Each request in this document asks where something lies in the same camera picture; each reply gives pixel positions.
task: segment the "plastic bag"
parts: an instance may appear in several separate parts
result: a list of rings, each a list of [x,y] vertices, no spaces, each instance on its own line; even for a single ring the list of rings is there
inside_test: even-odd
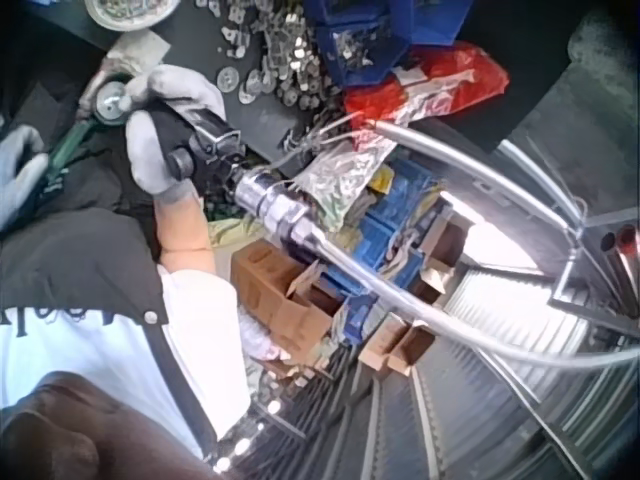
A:
[[[416,47],[417,66],[394,70],[385,83],[347,91],[354,141],[320,154],[295,181],[322,207],[324,226],[337,232],[351,206],[397,144],[363,129],[366,120],[397,125],[447,115],[504,92],[509,76],[481,48],[458,42],[453,47]]]
[[[504,93],[509,75],[484,50],[466,42],[452,47],[414,47],[417,66],[395,69],[384,84],[347,92],[354,130],[366,120],[387,120],[398,125],[425,117],[448,115]],[[373,132],[356,137],[356,150],[382,148],[389,142]]]

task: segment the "black vest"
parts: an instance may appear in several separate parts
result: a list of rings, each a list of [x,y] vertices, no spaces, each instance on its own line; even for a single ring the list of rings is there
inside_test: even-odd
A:
[[[0,320],[18,308],[36,313],[103,312],[104,328],[116,314],[144,330],[169,391],[206,459],[217,438],[189,387],[161,326],[168,323],[157,267],[136,220],[101,208],[52,214],[0,242]]]

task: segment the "white t-shirt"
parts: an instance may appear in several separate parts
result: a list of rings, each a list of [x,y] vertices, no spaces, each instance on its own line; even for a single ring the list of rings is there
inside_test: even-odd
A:
[[[236,291],[208,273],[158,271],[169,316],[162,327],[167,342],[222,438],[250,403]],[[116,315],[104,326],[98,311],[82,319],[54,311],[41,319],[26,309],[19,325],[16,309],[5,314],[10,325],[0,324],[0,408],[28,395],[46,374],[72,372],[155,420],[202,458],[135,322]]]

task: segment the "white work glove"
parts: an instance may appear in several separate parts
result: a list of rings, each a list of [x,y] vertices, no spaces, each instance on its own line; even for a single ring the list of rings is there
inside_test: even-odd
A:
[[[125,111],[144,108],[154,99],[170,100],[186,118],[189,110],[208,108],[226,118],[222,94],[200,73],[172,65],[161,65],[133,79],[120,101]],[[133,178],[142,190],[173,201],[193,193],[193,184],[174,179],[165,164],[158,132],[145,110],[134,112],[127,122],[127,151]]]
[[[0,143],[0,232],[12,222],[49,165],[40,134],[22,126]],[[38,154],[20,169],[23,155]]]

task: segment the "silver hose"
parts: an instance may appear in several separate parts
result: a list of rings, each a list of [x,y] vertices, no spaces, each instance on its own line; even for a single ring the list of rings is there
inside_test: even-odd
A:
[[[414,325],[428,327],[436,333],[451,337],[453,340],[469,347],[487,350],[510,360],[564,370],[596,370],[640,358],[640,348],[613,353],[570,356],[535,353],[515,345],[502,343],[481,330],[425,304],[391,282],[384,280],[373,270],[363,267],[340,247],[327,240],[319,229],[314,229],[312,235],[314,238],[312,241],[306,242],[307,246],[312,246],[316,253],[340,267],[348,275],[377,293],[382,299],[396,305],[403,312],[418,318],[419,320]]]

